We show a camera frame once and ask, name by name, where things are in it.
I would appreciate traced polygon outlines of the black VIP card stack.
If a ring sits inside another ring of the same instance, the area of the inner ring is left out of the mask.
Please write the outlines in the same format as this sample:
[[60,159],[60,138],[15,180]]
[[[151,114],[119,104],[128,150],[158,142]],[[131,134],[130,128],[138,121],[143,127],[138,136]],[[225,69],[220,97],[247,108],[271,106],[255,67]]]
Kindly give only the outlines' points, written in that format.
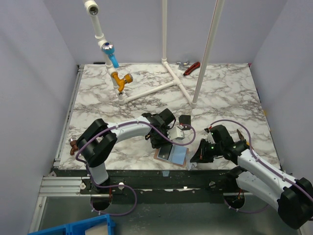
[[183,126],[184,129],[190,129],[191,126],[191,116],[181,115],[179,116],[179,124]]

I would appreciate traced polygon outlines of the single black VIP card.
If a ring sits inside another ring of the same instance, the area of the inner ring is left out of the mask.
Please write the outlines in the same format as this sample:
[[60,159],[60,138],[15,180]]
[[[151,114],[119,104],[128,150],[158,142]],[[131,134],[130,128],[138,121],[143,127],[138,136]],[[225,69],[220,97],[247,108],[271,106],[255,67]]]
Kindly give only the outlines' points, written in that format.
[[169,160],[169,156],[170,156],[170,152],[172,150],[172,147],[173,147],[172,145],[167,145],[167,146],[161,147],[159,149],[157,157],[160,159],[166,160],[166,161]]

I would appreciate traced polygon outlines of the pink leather card holder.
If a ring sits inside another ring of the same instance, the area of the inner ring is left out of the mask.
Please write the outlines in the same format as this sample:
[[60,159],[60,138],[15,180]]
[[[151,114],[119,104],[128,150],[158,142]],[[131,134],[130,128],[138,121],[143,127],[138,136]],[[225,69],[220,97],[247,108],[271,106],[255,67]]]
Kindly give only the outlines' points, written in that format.
[[156,150],[154,159],[171,164],[179,167],[185,167],[186,165],[186,155],[189,153],[189,149],[184,146],[173,145],[170,152],[169,160],[163,160],[157,157],[159,149]]

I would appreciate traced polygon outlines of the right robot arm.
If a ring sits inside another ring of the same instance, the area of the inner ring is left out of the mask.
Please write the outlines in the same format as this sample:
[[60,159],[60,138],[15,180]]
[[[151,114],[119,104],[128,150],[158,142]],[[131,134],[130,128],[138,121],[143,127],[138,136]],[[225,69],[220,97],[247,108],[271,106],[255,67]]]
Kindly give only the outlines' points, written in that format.
[[313,185],[306,178],[296,179],[262,159],[241,132],[234,141],[223,125],[206,129],[205,139],[191,158],[192,163],[211,163],[216,157],[233,162],[225,187],[248,191],[274,208],[292,229],[301,228],[313,218]]

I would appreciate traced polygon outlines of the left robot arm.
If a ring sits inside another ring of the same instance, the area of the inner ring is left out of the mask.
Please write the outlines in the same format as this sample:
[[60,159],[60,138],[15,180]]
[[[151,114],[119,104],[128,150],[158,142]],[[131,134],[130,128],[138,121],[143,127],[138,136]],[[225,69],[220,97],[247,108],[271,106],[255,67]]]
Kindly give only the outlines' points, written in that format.
[[91,187],[97,193],[104,193],[109,186],[105,160],[114,145],[121,141],[143,136],[149,140],[153,149],[159,149],[170,143],[166,140],[170,124],[176,118],[169,109],[159,114],[143,113],[138,118],[124,123],[106,123],[95,120],[76,141],[79,153],[84,157],[87,169],[93,181]]

